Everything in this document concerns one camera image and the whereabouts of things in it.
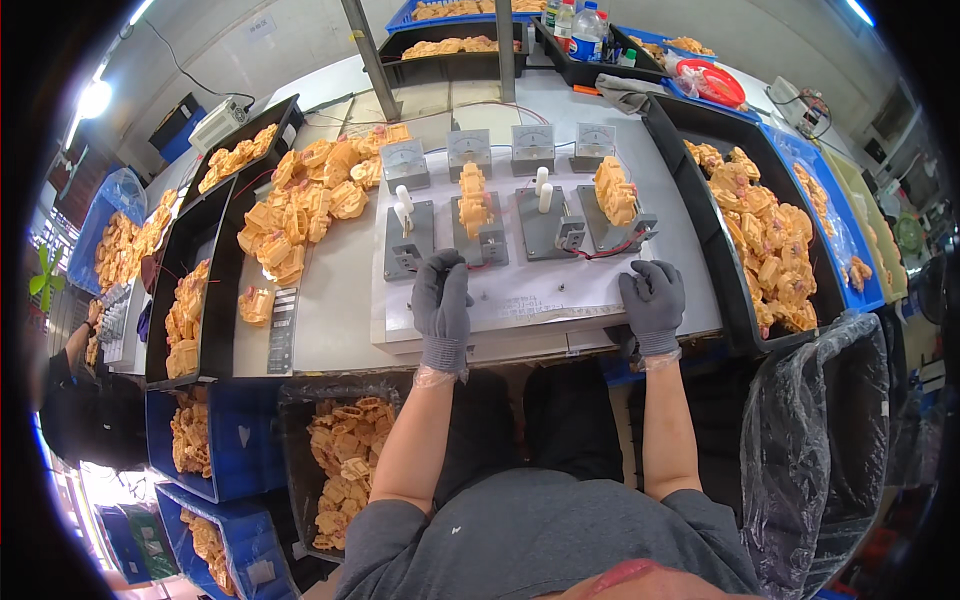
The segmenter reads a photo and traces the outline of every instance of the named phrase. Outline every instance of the metal pole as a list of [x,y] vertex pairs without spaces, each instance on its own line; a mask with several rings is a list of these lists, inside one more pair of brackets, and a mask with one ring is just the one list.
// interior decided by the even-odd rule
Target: metal pole
[[357,49],[360,51],[360,58],[367,67],[367,74],[370,75],[370,83],[373,84],[373,93],[376,99],[380,101],[380,108],[383,109],[383,116],[387,121],[399,121],[400,108],[396,105],[394,92],[391,91],[387,83],[387,74],[383,71],[383,63],[380,62],[380,55],[373,45],[373,36],[370,33],[370,23],[367,22],[367,16],[363,12],[360,0],[340,0],[344,5],[344,12],[347,14],[347,23],[350,26],[350,36],[357,42]]
[[514,10],[510,0],[496,0],[496,40],[500,48],[500,96],[503,102],[516,102],[514,79]]

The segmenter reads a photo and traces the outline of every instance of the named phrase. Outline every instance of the gray cloth rag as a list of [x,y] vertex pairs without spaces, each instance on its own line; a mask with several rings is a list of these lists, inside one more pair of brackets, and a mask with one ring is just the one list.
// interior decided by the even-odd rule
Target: gray cloth rag
[[594,84],[603,97],[626,114],[634,114],[647,102],[647,92],[663,93],[663,86],[601,73]]

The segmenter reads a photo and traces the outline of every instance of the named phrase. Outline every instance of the fluorescent light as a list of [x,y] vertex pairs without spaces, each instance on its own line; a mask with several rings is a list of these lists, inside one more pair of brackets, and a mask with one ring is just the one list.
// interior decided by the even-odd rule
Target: fluorescent light
[[154,0],[143,0],[143,4],[140,5],[140,8],[136,10],[132,17],[130,17],[130,24],[136,25],[136,22],[140,19],[147,8],[154,3]]
[[80,95],[77,114],[82,119],[92,119],[100,116],[107,109],[111,95],[113,95],[113,90],[110,88],[110,84],[100,81],[92,82]]
[[863,10],[863,7],[860,6],[860,4],[856,0],[847,0],[847,4],[850,5],[850,8],[852,8],[853,11],[856,12],[856,15],[859,16],[861,19],[863,19],[867,23],[867,25],[870,25],[871,27],[874,26],[874,20],[870,18],[867,12]]
[[63,151],[70,150],[70,144],[73,143],[73,136],[77,132],[77,126],[80,125],[80,113],[73,115],[73,121],[70,123],[70,129],[66,133],[66,140],[63,142]]

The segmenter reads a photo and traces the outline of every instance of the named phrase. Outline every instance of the black pants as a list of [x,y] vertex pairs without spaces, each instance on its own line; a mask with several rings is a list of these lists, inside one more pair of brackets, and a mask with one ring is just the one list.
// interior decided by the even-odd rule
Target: black pants
[[534,369],[523,390],[523,414],[529,462],[517,449],[506,380],[477,370],[470,372],[467,385],[456,384],[444,468],[434,493],[438,510],[457,493],[511,468],[550,468],[581,481],[623,483],[607,382],[595,359]]

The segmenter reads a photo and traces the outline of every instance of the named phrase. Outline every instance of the meter gauge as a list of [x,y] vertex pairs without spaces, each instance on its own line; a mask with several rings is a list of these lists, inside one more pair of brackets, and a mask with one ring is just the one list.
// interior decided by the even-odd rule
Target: meter gauge
[[615,155],[616,127],[577,123],[577,139],[570,168],[574,173],[595,173],[605,156]]
[[398,185],[407,189],[422,189],[430,186],[430,172],[426,168],[423,145],[418,139],[387,144],[380,147],[383,162],[383,178],[391,194]]
[[535,175],[540,167],[554,172],[557,149],[552,125],[514,125],[512,134],[514,144],[510,168],[514,177]]
[[468,162],[475,163],[485,178],[493,175],[490,149],[490,130],[463,130],[446,134],[446,161],[450,182],[460,180],[460,173]]

